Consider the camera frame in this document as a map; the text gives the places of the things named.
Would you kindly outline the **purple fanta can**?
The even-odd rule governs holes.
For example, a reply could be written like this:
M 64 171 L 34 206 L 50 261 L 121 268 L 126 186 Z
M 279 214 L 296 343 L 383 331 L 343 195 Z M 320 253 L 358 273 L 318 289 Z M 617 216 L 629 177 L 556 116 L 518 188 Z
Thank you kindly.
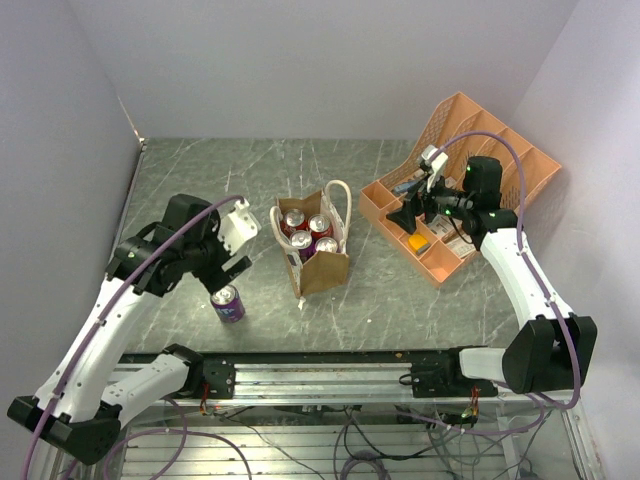
M 338 253 L 339 244 L 332 237 L 319 238 L 314 245 L 315 252 Z
M 314 255 L 314 239 L 309 231 L 296 230 L 289 237 L 289 241 L 302 262 L 306 262 Z
M 245 308 L 235 286 L 227 285 L 210 296 L 210 303 L 223 323 L 236 323 L 245 316 Z

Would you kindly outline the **brown canvas tote bag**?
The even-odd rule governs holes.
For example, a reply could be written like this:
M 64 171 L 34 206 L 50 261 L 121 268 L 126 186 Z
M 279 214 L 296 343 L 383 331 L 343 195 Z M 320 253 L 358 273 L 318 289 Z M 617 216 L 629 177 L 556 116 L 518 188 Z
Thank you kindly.
M 270 225 L 296 298 L 346 283 L 351 216 L 351 189 L 341 180 L 302 199 L 275 200 Z

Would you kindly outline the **red Coca-Cola can back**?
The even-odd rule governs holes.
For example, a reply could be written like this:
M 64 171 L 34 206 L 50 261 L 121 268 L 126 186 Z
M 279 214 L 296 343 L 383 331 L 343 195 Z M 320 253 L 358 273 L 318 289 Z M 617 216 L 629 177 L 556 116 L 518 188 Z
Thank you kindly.
M 297 231 L 308 229 L 305 213 L 300 209 L 287 210 L 280 221 L 281 230 L 287 238 L 290 238 Z

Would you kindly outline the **red coca-cola can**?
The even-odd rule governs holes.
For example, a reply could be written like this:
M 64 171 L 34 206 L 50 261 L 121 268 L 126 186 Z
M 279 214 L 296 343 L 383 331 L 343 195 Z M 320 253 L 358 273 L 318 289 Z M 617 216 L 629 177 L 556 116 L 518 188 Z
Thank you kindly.
M 287 210 L 280 221 L 281 230 L 287 238 L 290 238 L 297 231 L 308 229 L 305 213 L 300 209 Z
M 333 236 L 333 226 L 325 214 L 315 214 L 308 219 L 308 229 L 314 241 Z

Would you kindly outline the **purple Fanta can back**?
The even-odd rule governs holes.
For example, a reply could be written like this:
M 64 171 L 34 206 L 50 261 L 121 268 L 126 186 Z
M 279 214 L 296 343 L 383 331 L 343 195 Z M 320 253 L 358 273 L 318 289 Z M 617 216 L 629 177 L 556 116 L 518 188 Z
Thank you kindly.
M 314 245 L 315 252 L 338 253 L 339 244 L 332 237 L 319 238 Z

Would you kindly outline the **red Coca-Cola can front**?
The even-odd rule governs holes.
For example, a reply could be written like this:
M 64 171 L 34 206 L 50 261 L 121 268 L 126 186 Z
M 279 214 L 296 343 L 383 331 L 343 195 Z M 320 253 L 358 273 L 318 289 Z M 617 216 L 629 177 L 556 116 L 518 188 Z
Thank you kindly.
M 314 241 L 333 236 L 333 226 L 325 214 L 315 214 L 308 219 L 308 229 Z

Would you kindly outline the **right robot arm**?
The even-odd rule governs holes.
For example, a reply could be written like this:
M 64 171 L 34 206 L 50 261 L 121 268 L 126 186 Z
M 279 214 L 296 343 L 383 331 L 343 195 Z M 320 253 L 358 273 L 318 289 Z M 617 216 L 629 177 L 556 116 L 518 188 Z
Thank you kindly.
M 584 384 L 595 345 L 595 322 L 577 315 L 560 298 L 531 254 L 517 214 L 502 207 L 500 162 L 470 157 L 463 186 L 456 190 L 445 184 L 447 161 L 446 154 L 427 147 L 420 162 L 423 177 L 386 218 L 409 234 L 415 233 L 420 217 L 441 216 L 459 223 L 498 275 L 519 331 L 504 349 L 461 349 L 459 361 L 442 369 L 442 387 L 459 396 L 482 379 L 503 383 L 518 394 L 577 391 Z

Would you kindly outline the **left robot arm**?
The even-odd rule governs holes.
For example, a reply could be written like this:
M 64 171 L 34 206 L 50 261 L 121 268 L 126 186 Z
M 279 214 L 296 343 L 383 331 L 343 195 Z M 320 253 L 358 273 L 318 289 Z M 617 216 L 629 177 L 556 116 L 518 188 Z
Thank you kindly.
M 109 380 L 136 323 L 186 274 L 210 294 L 227 286 L 251 266 L 237 253 L 259 230 L 240 195 L 216 204 L 173 196 L 161 220 L 116 247 L 93 310 L 70 350 L 35 394 L 12 401 L 8 417 L 36 440 L 93 465 L 155 401 L 196 395 L 204 383 L 203 357 L 178 344 L 124 379 Z

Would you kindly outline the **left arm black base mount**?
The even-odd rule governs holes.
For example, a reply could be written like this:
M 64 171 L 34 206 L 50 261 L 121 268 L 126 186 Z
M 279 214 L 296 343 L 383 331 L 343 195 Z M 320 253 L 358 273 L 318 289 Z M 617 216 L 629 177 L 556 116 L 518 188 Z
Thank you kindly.
M 202 372 L 195 398 L 206 396 L 208 399 L 232 399 L 236 385 L 236 368 L 232 360 L 227 357 L 206 354 L 203 357 Z

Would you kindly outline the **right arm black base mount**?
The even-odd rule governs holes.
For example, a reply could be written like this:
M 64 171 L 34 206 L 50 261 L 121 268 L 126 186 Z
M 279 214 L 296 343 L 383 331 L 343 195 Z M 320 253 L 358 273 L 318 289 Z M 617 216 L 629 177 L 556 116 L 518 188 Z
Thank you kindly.
M 498 389 L 488 380 L 470 379 L 462 374 L 461 348 L 409 351 L 404 359 L 411 366 L 398 382 L 409 386 L 414 398 L 471 397 L 476 388 L 481 398 L 496 397 Z

